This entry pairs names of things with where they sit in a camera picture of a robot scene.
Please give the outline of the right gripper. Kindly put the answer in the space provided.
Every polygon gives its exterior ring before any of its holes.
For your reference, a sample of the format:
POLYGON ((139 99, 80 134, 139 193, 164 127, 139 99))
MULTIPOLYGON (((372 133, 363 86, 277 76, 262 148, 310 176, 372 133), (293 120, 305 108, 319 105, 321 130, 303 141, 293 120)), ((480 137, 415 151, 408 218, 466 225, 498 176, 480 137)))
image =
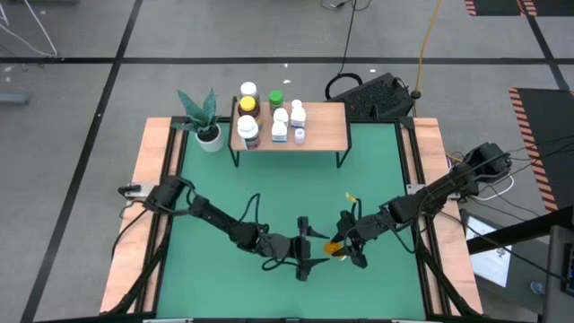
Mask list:
MULTIPOLYGON (((371 214, 356 219, 349 211, 340 212, 340 220, 336 224, 337 232, 331 239, 338 243, 350 238, 353 243, 361 244, 368 240, 375 240, 382 234, 382 214, 371 214)), ((362 251, 362 247, 348 247, 348 256, 354 265, 366 268, 368 261, 362 251)))

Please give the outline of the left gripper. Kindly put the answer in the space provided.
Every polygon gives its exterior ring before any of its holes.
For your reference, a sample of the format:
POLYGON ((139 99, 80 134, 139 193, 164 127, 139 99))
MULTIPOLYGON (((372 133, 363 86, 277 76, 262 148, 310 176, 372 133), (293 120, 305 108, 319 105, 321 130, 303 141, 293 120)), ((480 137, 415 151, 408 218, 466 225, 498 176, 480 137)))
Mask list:
POLYGON ((310 275, 310 271, 314 266, 329 261, 329 258, 310 257, 311 245, 308 240, 308 236, 326 240, 329 240, 329 237, 315 231, 311 226, 309 226, 309 218, 306 216, 301 216, 297 219, 297 226, 299 235, 295 238, 291 238, 289 255, 297 262, 295 274, 296 279, 301 282, 306 282, 310 275))

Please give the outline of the orange pill bottle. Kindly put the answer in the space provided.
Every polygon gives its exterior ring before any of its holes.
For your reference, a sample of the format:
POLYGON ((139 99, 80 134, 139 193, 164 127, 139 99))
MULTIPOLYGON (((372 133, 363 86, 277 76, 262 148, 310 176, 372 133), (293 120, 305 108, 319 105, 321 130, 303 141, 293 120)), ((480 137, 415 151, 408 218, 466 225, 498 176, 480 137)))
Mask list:
POLYGON ((347 258, 342 242, 327 242, 323 247, 323 251, 332 258, 337 258, 339 260, 345 260, 347 258))

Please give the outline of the large white bottle purple label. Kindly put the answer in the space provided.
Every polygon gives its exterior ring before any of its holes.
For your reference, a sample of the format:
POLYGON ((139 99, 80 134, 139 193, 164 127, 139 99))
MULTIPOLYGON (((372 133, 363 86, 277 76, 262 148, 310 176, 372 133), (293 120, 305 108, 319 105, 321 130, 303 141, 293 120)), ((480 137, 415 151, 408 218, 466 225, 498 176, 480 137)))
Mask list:
POLYGON ((254 150, 260 145, 259 126, 253 117, 241 116, 238 119, 237 131, 247 150, 254 150))

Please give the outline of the amber bottle yellow cap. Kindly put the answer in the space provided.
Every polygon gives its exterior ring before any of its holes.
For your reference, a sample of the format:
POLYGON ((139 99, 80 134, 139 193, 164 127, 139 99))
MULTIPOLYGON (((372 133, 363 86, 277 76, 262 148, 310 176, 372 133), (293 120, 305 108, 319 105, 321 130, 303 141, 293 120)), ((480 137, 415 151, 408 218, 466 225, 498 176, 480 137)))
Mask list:
POLYGON ((238 113, 240 116, 251 116, 257 123, 260 122, 260 106, 252 96, 244 96, 239 100, 238 113))

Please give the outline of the white-capped bottle green label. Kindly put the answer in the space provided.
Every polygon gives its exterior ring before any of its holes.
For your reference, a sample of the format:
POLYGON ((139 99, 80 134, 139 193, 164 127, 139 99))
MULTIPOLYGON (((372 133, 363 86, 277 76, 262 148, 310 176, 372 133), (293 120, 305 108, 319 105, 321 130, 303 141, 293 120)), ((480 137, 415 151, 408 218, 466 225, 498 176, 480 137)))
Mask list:
POLYGON ((257 86, 253 82, 244 82, 240 88, 240 97, 252 97, 255 101, 259 101, 259 92, 257 86))

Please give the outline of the wooden table side board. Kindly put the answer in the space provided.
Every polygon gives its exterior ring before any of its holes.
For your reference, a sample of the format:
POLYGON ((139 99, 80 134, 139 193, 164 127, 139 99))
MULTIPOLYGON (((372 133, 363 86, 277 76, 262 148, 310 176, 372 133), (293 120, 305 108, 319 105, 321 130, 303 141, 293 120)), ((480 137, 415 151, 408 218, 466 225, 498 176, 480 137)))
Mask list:
MULTIPOLYGON (((175 174, 183 133, 170 127, 170 118, 148 118, 145 122, 135 170, 131 181, 135 184, 157 185, 165 174, 175 174)), ((149 212, 136 203, 127 208, 121 221, 122 234, 111 261, 108 281, 100 305, 102 312, 118 305, 127 294, 144 266, 158 249, 166 231, 168 217, 149 212)))
MULTIPOLYGON (((422 161, 422 172, 427 184, 448 173, 447 156, 436 118, 414 118, 414 133, 422 161)), ((466 245, 465 230, 459 222, 456 201, 449 200, 434 218, 440 262, 448 280, 468 305, 483 313, 474 271, 466 245)))

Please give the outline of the white screen monitor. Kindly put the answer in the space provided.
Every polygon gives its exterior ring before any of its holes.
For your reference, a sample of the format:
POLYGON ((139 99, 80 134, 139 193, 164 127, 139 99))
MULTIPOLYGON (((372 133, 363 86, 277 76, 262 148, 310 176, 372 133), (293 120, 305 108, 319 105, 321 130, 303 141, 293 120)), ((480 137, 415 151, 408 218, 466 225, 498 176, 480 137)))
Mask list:
MULTIPOLYGON (((473 216, 469 216, 467 220, 467 229, 465 236, 467 240, 485 235, 495 231, 495 228, 487 223, 484 223, 473 216)), ((505 287, 508 281, 509 264, 511 255, 509 251, 511 246, 506 246, 504 249, 491 249, 481 253, 473 254, 471 262, 474 273, 481 278, 484 278, 501 287, 505 287)))

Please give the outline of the white round plant pot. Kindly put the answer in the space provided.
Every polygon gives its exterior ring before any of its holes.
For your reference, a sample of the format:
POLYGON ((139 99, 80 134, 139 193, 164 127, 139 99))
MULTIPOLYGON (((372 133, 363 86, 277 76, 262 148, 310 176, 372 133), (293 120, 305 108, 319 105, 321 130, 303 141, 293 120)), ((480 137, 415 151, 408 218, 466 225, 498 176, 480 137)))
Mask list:
POLYGON ((213 137, 210 140, 205 141, 201 139, 199 134, 195 134, 195 137, 196 141, 199 143, 201 148, 209 153, 218 152, 224 146, 222 129, 218 124, 216 124, 215 127, 213 128, 213 137))

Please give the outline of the black metal beam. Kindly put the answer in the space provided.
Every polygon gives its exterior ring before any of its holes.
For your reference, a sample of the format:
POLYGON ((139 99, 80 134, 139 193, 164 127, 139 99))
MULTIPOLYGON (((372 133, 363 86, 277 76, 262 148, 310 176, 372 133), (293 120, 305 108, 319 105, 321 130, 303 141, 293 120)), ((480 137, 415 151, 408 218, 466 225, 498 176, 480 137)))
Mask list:
POLYGON ((470 255, 551 234, 552 227, 574 231, 574 205, 522 223, 479 235, 466 242, 470 255))

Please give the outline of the green snake plant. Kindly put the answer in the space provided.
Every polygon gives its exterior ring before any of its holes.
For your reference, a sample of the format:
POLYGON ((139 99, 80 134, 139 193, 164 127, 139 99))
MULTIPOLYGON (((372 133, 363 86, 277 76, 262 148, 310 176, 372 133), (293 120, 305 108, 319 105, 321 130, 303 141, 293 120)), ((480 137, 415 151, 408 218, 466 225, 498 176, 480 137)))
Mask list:
POLYGON ((219 116, 216 114, 216 95, 210 90, 203 106, 197 105, 186 93, 177 90, 178 98, 186 112, 184 121, 176 121, 171 126, 176 129, 192 131, 197 135, 206 135, 215 128, 219 116))

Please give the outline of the grey cabinet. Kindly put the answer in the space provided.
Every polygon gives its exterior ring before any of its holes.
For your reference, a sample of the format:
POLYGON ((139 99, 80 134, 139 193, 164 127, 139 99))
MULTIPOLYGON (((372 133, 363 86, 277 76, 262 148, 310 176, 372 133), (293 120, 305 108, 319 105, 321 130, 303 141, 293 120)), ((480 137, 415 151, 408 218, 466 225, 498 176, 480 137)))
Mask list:
POLYGON ((574 231, 553 226, 550 234, 543 323, 574 323, 574 231))

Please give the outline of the black mat orange stripes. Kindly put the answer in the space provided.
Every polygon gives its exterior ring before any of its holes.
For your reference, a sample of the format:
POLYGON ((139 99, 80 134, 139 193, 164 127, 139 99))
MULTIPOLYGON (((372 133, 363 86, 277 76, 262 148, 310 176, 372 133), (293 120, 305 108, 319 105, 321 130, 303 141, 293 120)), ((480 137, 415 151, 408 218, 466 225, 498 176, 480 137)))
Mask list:
POLYGON ((509 89, 547 212, 574 205, 574 91, 509 89))
POLYGON ((574 0, 464 0, 471 16, 574 17, 574 0))

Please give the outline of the grey floor object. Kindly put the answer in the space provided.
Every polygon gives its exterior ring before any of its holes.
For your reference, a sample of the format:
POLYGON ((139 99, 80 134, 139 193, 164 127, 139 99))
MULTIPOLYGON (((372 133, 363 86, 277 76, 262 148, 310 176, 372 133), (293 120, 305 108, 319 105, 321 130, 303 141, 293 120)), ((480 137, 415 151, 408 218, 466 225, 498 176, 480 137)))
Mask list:
POLYGON ((0 92, 0 104, 28 105, 30 97, 23 93, 0 92))

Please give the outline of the black metal table frame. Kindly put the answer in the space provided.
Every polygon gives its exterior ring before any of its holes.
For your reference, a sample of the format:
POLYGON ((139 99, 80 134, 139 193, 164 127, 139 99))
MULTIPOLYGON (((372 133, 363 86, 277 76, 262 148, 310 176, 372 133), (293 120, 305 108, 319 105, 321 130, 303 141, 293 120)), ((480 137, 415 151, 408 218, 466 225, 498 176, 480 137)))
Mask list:
MULTIPOLYGON (((171 127, 174 122, 181 121, 183 118, 170 117, 170 119, 171 127)), ((418 151, 417 139, 414 133, 413 119, 406 118, 405 120, 401 121, 398 126, 398 131, 399 133, 396 135, 396 138, 398 139, 398 150, 405 157, 403 164, 406 178, 408 180, 422 181, 424 174, 422 172, 422 161, 418 151)), ((188 134, 183 133, 180 148, 177 149, 174 144, 168 146, 168 149, 171 152, 179 151, 176 173, 179 173, 183 167, 185 150, 187 148, 187 139, 188 134)), ((168 223, 164 236, 171 230, 171 225, 172 220, 168 217, 168 223)), ((438 240, 436 237, 435 228, 433 229, 432 233, 425 234, 424 239, 426 243, 431 244, 432 247, 435 248, 434 257, 438 262, 440 262, 438 240)), ((128 313, 151 313, 154 311, 155 306, 157 305, 157 300, 159 300, 161 287, 160 276, 163 273, 163 269, 161 268, 162 265, 162 263, 159 263, 159 265, 153 269, 151 276, 145 280, 142 289, 136 295, 134 300, 129 304, 129 307, 126 310, 128 313)))

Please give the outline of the wooden shelf black metal frame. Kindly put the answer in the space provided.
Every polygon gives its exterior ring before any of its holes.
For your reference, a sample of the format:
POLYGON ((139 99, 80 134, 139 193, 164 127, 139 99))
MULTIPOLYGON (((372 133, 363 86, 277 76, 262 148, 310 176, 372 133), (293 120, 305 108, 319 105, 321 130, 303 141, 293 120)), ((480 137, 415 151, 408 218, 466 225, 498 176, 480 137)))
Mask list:
POLYGON ((274 143, 271 129, 273 117, 269 103, 262 101, 262 133, 260 145, 249 150, 245 147, 238 132, 238 100, 233 98, 229 122, 228 149, 235 167, 239 166, 239 157, 243 152, 330 152, 335 153, 336 167, 340 168, 352 149, 350 122, 345 115, 345 106, 341 102, 304 102, 306 110, 305 141, 295 144, 293 129, 289 130, 286 143, 274 143))

